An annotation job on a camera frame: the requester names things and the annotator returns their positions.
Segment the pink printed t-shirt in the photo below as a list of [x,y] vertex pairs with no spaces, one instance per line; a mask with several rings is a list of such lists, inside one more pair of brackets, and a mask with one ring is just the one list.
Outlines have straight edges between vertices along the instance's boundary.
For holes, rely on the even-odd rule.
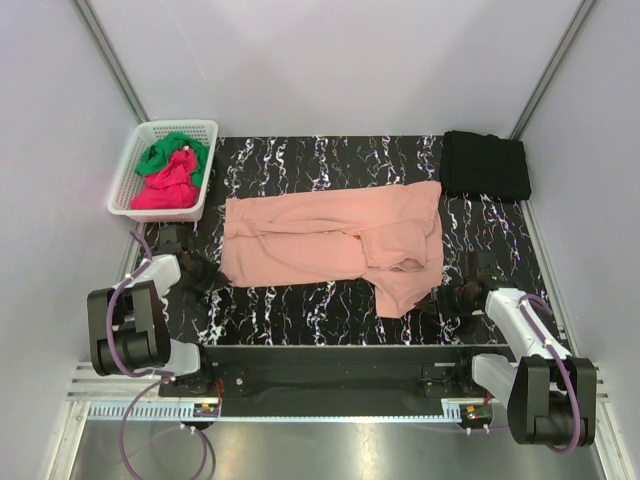
[[220,267],[235,287],[363,279],[400,318],[443,278],[440,183],[226,201]]

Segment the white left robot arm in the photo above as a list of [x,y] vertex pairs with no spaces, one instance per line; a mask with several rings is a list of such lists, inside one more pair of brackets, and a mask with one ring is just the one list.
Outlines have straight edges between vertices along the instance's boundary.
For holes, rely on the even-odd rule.
[[194,233],[187,227],[160,228],[155,247],[137,231],[132,236],[143,249],[138,267],[116,285],[87,296],[95,373],[157,375],[181,395],[222,394],[223,380],[205,348],[170,337],[164,300],[172,288],[180,287],[185,298],[202,310],[206,295],[226,278],[196,251]]

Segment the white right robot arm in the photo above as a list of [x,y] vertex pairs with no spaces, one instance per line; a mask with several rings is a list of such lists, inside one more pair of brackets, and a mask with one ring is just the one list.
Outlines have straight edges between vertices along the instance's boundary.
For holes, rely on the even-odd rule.
[[597,371],[593,362],[565,348],[540,318],[552,312],[535,294],[499,272],[490,251],[470,252],[459,284],[436,287],[429,296],[443,317],[486,315],[514,356],[479,354],[454,371],[466,396],[486,390],[506,408],[512,438],[569,454],[593,444]]

